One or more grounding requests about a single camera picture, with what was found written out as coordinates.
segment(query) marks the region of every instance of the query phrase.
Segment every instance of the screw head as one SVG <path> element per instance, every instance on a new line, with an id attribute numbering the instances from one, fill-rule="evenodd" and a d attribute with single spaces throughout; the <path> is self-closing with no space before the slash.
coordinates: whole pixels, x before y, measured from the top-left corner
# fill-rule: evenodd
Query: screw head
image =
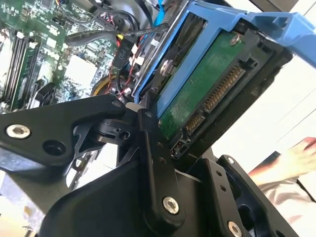
<path id="1" fill-rule="evenodd" d="M 240 34 L 235 35 L 231 40 L 231 46 L 235 46 L 240 41 Z"/>
<path id="2" fill-rule="evenodd" d="M 15 139 L 25 139 L 31 135 L 29 128 L 21 124 L 10 125 L 6 128 L 6 133 Z"/>
<path id="3" fill-rule="evenodd" d="M 112 105 L 114 105 L 116 107 L 121 107 L 120 103 L 117 101 L 112 101 Z"/>
<path id="4" fill-rule="evenodd" d="M 230 164 L 234 164 L 234 163 L 235 163 L 235 161 L 234 161 L 232 158 L 227 157 L 227 159 L 228 159 L 228 161 L 229 161 Z"/>
<path id="5" fill-rule="evenodd" d="M 165 197 L 162 200 L 163 207 L 166 209 L 167 212 L 170 214 L 177 214 L 179 212 L 179 205 L 175 199 L 172 197 Z"/>
<path id="6" fill-rule="evenodd" d="M 239 228 L 239 226 L 235 222 L 229 221 L 228 222 L 228 229 L 235 237 L 242 237 L 241 229 Z"/>

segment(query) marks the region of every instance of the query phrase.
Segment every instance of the screw hole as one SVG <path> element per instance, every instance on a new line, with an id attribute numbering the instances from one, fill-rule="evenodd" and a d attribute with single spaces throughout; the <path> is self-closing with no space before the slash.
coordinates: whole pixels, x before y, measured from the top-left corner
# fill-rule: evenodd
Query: screw hole
<path id="1" fill-rule="evenodd" d="M 160 161 L 161 163 L 163 163 L 163 164 L 166 164 L 166 160 L 165 160 L 164 158 L 162 158 L 162 157 L 159 157 L 159 161 Z"/>
<path id="2" fill-rule="evenodd" d="M 235 226 L 233 226 L 232 229 L 235 233 L 238 233 L 238 229 Z"/>
<path id="3" fill-rule="evenodd" d="M 146 114 L 148 117 L 150 117 L 150 118 L 153 117 L 153 115 L 152 115 L 151 113 L 149 113 L 149 112 L 145 112 L 145 114 Z"/>
<path id="4" fill-rule="evenodd" d="M 14 132 L 15 134 L 18 134 L 18 135 L 24 134 L 24 130 L 21 129 L 21 128 L 19 128 L 19 127 L 14 128 L 14 129 L 13 129 L 13 132 Z"/>
<path id="5" fill-rule="evenodd" d="M 130 133 L 129 132 L 121 132 L 120 135 L 119 135 L 119 138 L 122 139 L 122 140 L 127 140 L 128 138 L 130 137 Z"/>
<path id="6" fill-rule="evenodd" d="M 220 187 L 224 192 L 226 192 L 226 188 L 223 185 L 221 185 Z"/>
<path id="7" fill-rule="evenodd" d="M 175 209 L 176 205 L 172 201 L 168 201 L 168 205 L 172 208 Z"/>
<path id="8" fill-rule="evenodd" d="M 61 156 L 66 153 L 66 146 L 56 140 L 47 140 L 43 143 L 44 151 L 51 156 Z"/>
<path id="9" fill-rule="evenodd" d="M 112 105 L 114 105 L 116 107 L 121 107 L 121 105 L 118 101 L 112 101 Z"/>

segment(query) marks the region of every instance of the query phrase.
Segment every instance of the black metal bracket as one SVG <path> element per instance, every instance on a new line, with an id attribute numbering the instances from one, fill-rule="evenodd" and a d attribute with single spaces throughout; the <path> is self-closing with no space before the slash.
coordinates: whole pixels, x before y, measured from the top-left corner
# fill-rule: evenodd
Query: black metal bracket
<path id="1" fill-rule="evenodd" d="M 155 233 L 169 235 L 185 220 L 170 150 L 153 114 L 140 109 L 138 120 L 145 219 Z"/>
<path id="2" fill-rule="evenodd" d="M 20 136 L 24 132 L 22 128 L 8 132 L 15 124 L 28 130 L 25 137 Z M 126 226 L 128 230 L 137 229 L 139 236 L 148 236 L 147 233 L 188 236 L 186 231 L 198 233 L 190 236 L 246 237 L 250 233 L 254 233 L 253 236 L 297 236 L 231 157 L 200 158 L 189 175 L 176 172 L 153 111 L 125 109 L 115 97 L 96 96 L 1 115 L 0 126 L 3 131 L 0 134 L 1 169 L 37 181 L 55 181 L 65 174 L 75 158 L 107 142 L 119 144 L 123 149 L 118 156 L 120 167 L 109 174 L 107 182 L 96 181 L 87 185 L 87 189 L 75 190 L 53 206 L 44 225 L 46 233 L 52 233 L 47 227 L 54 226 L 47 220 L 62 223 L 79 214 L 78 219 L 70 218 L 69 225 L 62 223 L 61 229 L 55 228 L 62 233 L 56 236 L 69 236 L 72 228 L 86 220 L 87 213 L 90 217 L 100 216 L 93 219 L 93 224 L 84 222 L 98 233 L 115 229 L 105 226 L 103 216 L 106 215 L 114 227 L 118 223 L 119 226 L 126 224 L 126 219 L 137 222 Z M 115 181 L 122 187 L 113 189 Z M 117 199 L 129 198 L 130 194 L 132 206 L 137 207 L 128 204 L 122 208 L 122 202 Z M 119 210 L 125 216 L 122 220 L 113 219 L 108 209 Z M 193 230 L 192 223 L 197 219 L 199 223 L 193 224 Z"/>
<path id="3" fill-rule="evenodd" d="M 1 115 L 0 169 L 42 181 L 60 178 L 75 158 L 76 143 L 85 139 L 76 130 L 124 114 L 122 102 L 102 95 Z M 14 124 L 28 128 L 30 134 L 24 139 L 10 137 L 7 130 Z"/>

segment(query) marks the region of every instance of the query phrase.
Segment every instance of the motherboard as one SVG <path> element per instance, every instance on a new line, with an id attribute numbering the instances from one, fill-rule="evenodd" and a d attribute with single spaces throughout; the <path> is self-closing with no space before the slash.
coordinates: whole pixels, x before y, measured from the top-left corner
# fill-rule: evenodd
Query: motherboard
<path id="1" fill-rule="evenodd" d="M 112 26 L 79 2 L 60 3 L 68 17 L 58 1 L 0 0 L 1 113 L 29 108 L 36 91 L 49 83 L 54 84 L 50 103 L 88 97 L 108 74 L 117 50 L 113 41 L 104 38 L 79 47 L 64 41 L 72 33 Z M 74 23 L 72 17 L 86 23 Z"/>

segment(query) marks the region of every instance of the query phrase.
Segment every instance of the person's hand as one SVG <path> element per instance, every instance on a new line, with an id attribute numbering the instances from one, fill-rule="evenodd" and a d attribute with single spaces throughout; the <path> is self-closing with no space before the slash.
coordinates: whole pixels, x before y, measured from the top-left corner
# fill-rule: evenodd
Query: person's hand
<path id="1" fill-rule="evenodd" d="M 257 185 L 278 182 L 316 171 L 316 138 L 307 137 L 274 162 L 249 173 Z"/>
<path id="2" fill-rule="evenodd" d="M 316 170 L 316 138 L 307 137 L 276 160 L 280 171 L 291 178 Z"/>

